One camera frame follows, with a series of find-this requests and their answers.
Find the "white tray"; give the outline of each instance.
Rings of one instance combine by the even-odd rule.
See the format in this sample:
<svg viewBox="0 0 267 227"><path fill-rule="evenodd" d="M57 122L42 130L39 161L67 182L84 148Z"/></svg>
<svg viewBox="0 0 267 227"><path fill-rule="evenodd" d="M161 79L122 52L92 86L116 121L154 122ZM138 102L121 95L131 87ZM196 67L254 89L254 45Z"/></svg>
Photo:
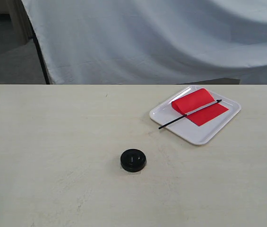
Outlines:
<svg viewBox="0 0 267 227"><path fill-rule="evenodd" d="M181 114L172 108L171 102L201 88L202 87L200 86L191 85L180 91L151 110L149 113L150 118L160 125L163 125L180 117ZM203 145L208 143L210 139L212 139L241 110L241 105L237 102L212 91L209 92L215 100L222 99L220 104L227 107L229 110L202 126L197 126L189 119L183 118L167 126L166 129L169 129L192 144Z"/></svg>

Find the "black stick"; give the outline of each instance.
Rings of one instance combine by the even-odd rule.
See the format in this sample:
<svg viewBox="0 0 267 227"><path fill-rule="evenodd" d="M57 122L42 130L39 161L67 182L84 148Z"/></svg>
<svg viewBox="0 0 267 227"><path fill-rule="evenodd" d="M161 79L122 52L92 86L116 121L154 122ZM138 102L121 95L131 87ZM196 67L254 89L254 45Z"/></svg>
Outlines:
<svg viewBox="0 0 267 227"><path fill-rule="evenodd" d="M216 101L216 103L220 103L221 101L222 101L221 99L218 99L218 100ZM182 118L184 118L184 117L187 117L187 116L188 116L187 114L184 114L183 116L181 116L181 117L179 117L179 118L177 118L177 119L175 119L175 120L173 120L173 121L171 121L171 122L168 122L167 124L162 125L162 126L159 127L158 129L162 129L162 128L168 126L169 124L172 124L172 123L174 123L174 122L177 122L178 120L180 120L180 119L182 119Z"/></svg>

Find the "black round object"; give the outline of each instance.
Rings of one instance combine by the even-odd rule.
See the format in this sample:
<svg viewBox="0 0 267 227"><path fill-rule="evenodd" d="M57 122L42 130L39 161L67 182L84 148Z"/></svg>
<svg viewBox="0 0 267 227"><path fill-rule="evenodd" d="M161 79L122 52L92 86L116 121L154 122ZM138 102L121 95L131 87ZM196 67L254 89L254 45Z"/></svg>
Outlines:
<svg viewBox="0 0 267 227"><path fill-rule="evenodd" d="M121 155L121 166L128 172L138 172L146 165L145 154L137 149L129 149Z"/></svg>

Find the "white curtain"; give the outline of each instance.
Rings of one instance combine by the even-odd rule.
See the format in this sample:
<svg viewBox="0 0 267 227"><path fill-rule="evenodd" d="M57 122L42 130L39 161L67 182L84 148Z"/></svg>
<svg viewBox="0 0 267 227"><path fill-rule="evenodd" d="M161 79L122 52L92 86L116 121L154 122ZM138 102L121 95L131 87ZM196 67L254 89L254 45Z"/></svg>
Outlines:
<svg viewBox="0 0 267 227"><path fill-rule="evenodd" d="M56 84L267 84L267 0L22 0Z"/></svg>

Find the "black lid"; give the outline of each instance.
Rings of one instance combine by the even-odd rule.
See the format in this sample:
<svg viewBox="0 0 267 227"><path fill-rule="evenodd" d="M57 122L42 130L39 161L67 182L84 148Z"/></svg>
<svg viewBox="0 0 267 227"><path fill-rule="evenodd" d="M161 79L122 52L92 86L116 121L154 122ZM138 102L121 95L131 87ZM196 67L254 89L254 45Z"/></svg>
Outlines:
<svg viewBox="0 0 267 227"><path fill-rule="evenodd" d="M145 154L137 149L129 149L121 155L121 166L128 172L138 172L146 165Z"/></svg>

